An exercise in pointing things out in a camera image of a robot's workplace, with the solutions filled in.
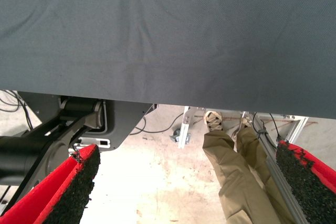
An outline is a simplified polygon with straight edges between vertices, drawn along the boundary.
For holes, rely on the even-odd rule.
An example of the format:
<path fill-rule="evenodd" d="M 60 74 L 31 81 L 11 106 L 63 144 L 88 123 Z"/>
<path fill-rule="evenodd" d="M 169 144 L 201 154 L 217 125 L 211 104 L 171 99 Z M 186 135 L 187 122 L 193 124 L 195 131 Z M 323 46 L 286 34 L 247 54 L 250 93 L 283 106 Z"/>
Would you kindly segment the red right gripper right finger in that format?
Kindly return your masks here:
<path fill-rule="evenodd" d="M 277 164 L 308 223 L 335 223 L 335 170 L 304 148 L 279 141 Z"/>

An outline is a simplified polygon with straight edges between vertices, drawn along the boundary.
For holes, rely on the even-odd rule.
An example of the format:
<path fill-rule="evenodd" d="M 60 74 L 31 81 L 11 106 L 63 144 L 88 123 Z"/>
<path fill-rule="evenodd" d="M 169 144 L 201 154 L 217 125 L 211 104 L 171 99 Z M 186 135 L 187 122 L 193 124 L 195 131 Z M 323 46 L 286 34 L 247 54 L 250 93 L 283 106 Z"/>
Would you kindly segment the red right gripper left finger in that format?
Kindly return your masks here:
<path fill-rule="evenodd" d="M 99 165 L 96 144 L 81 148 L 10 207 L 1 223 L 80 223 Z"/>

